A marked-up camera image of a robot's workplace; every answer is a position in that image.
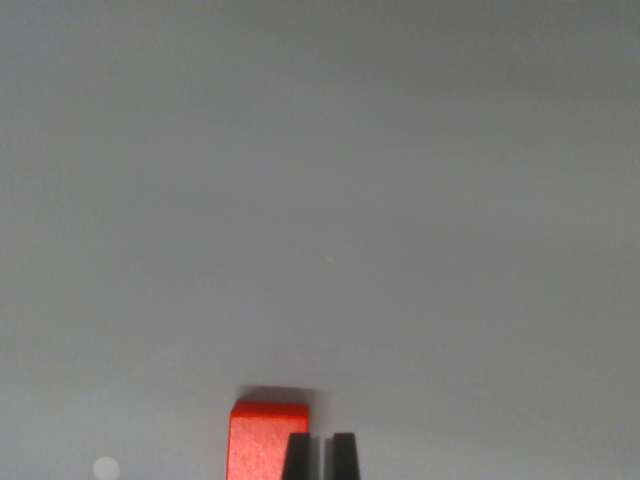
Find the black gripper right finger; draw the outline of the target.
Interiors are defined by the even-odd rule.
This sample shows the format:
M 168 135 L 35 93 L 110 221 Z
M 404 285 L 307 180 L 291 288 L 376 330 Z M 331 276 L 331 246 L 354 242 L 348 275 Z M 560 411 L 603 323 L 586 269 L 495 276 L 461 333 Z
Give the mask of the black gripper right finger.
M 324 478 L 327 480 L 361 479 L 356 436 L 354 433 L 335 433 L 325 441 Z

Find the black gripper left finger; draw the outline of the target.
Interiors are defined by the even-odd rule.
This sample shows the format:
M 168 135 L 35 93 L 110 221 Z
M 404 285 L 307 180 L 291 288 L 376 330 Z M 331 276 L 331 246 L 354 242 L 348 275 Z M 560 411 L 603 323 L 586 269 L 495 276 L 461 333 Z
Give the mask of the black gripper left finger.
M 320 470 L 319 439 L 310 433 L 292 433 L 287 444 L 281 479 L 318 480 Z

